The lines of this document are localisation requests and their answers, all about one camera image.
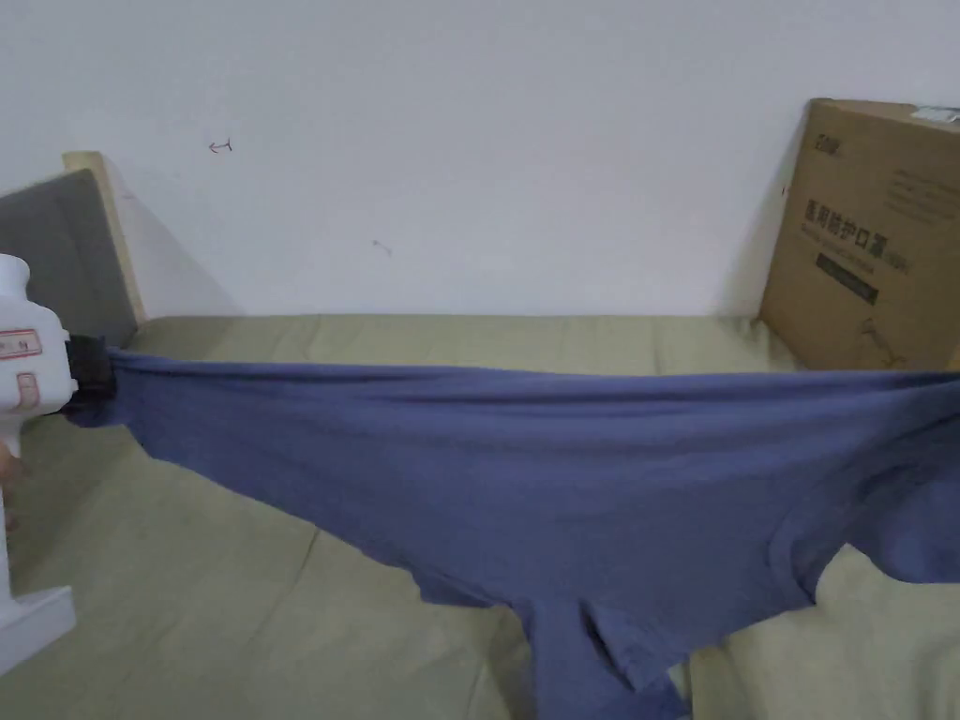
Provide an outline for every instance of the black label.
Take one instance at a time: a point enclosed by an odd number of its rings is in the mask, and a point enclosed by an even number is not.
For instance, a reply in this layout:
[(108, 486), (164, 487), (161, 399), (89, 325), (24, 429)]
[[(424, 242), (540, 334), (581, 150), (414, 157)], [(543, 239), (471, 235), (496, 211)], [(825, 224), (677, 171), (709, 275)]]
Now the black label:
[(877, 288), (875, 288), (869, 282), (860, 279), (842, 265), (838, 265), (822, 252), (817, 255), (817, 267), (827, 273), (827, 275), (839, 282), (845, 288), (856, 293), (860, 298), (864, 299), (870, 305), (876, 305), (876, 296), (880, 294), (880, 291), (877, 290)]

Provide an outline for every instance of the t-shirt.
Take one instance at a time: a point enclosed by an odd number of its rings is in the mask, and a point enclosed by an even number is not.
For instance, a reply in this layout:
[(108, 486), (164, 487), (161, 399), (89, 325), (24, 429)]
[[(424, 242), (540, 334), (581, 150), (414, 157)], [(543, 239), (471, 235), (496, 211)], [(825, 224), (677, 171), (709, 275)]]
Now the t-shirt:
[(112, 357), (116, 398), (74, 422), (127, 425), (407, 568), (426, 600), (513, 608), (544, 719), (676, 717), (666, 668), (810, 605), (845, 542), (895, 578), (960, 582), (956, 374)]

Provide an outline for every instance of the red label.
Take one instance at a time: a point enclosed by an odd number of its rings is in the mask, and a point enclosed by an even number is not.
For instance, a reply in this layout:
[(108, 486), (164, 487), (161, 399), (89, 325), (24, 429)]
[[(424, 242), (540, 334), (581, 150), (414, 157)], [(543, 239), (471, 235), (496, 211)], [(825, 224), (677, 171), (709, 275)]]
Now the red label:
[(36, 384), (36, 375), (32, 372), (19, 372), (16, 386), (20, 389), (20, 404), (14, 410), (33, 410), (40, 404), (40, 388)]
[(42, 354), (43, 346), (36, 330), (0, 330), (0, 360)]

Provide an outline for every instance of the white plastic base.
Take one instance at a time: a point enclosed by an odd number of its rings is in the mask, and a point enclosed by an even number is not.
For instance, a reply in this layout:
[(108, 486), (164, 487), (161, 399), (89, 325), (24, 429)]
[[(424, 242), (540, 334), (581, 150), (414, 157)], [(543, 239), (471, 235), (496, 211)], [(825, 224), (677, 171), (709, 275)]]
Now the white plastic base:
[(0, 675), (69, 633), (76, 624), (70, 588), (0, 599)]

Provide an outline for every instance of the white device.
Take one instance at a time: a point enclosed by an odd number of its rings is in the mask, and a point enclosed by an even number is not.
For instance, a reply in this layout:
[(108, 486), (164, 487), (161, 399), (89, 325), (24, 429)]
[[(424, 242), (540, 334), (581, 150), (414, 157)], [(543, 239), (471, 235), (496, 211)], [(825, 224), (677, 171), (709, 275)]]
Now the white device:
[[(57, 315), (27, 300), (30, 269), (0, 254), (0, 441), (20, 456), (20, 428), (29, 418), (57, 412), (77, 391), (70, 376), (70, 338)], [(0, 526), (3, 525), (0, 497)], [(70, 588), (14, 598), (6, 533), (0, 531), (0, 675), (76, 624)]]

